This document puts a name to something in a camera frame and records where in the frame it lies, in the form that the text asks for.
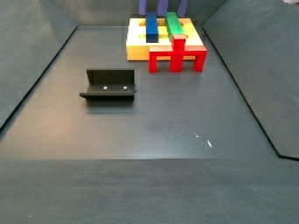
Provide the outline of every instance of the gray floor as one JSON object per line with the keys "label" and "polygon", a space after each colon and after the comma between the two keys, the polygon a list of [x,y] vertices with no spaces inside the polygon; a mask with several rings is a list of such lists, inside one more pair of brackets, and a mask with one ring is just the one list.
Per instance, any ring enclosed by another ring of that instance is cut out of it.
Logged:
{"label": "gray floor", "polygon": [[[277,158],[212,49],[203,73],[127,62],[127,28],[80,27],[2,133],[0,159]],[[88,105],[87,68],[134,68],[131,106]]]}
{"label": "gray floor", "polygon": [[0,163],[0,220],[18,224],[282,224],[299,164],[171,159]]}

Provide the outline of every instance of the yellow block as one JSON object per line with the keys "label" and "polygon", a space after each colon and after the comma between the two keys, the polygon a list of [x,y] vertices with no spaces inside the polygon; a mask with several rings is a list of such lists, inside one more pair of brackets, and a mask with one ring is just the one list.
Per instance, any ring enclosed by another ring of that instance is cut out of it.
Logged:
{"label": "yellow block", "polygon": [[[180,18],[182,29],[186,34],[187,46],[203,46],[202,38],[188,18]],[[146,43],[146,19],[131,18],[126,39],[127,60],[148,60],[150,46],[171,46],[168,39],[164,19],[158,18],[159,43]],[[170,60],[170,57],[159,57],[159,60]],[[184,57],[186,60],[194,60],[192,56]]]}

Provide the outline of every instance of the black plastic part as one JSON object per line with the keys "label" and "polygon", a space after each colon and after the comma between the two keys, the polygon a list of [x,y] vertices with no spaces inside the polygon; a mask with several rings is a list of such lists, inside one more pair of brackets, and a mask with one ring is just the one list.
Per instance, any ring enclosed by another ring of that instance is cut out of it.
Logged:
{"label": "black plastic part", "polygon": [[88,91],[79,95],[87,100],[135,99],[135,69],[88,69]]}

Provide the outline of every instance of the white speck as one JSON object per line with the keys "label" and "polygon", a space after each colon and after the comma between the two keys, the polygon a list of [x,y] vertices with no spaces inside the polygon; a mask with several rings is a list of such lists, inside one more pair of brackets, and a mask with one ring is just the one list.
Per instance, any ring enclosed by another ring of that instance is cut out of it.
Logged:
{"label": "white speck", "polygon": [[212,145],[211,145],[211,141],[208,140],[208,145],[210,145],[210,147],[212,148]]}

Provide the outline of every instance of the blue block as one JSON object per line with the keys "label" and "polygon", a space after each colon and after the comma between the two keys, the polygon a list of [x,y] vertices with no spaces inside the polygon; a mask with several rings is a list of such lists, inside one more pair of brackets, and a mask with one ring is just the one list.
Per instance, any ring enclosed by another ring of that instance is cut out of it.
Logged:
{"label": "blue block", "polygon": [[155,12],[146,13],[146,43],[159,43],[159,31]]}

